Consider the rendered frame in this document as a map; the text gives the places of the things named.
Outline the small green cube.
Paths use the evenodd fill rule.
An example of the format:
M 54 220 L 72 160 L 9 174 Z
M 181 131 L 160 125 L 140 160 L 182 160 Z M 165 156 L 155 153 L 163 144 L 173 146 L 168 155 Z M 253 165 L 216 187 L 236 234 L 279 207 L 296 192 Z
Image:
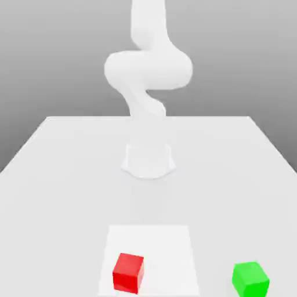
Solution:
M 234 265 L 232 284 L 239 297 L 266 297 L 270 279 L 258 262 Z

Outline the small red cube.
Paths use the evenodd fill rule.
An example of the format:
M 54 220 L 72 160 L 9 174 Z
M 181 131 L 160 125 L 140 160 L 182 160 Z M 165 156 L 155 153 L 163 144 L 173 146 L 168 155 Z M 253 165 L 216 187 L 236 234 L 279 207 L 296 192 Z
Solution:
M 120 253 L 113 269 L 114 289 L 138 294 L 143 276 L 144 257 Z

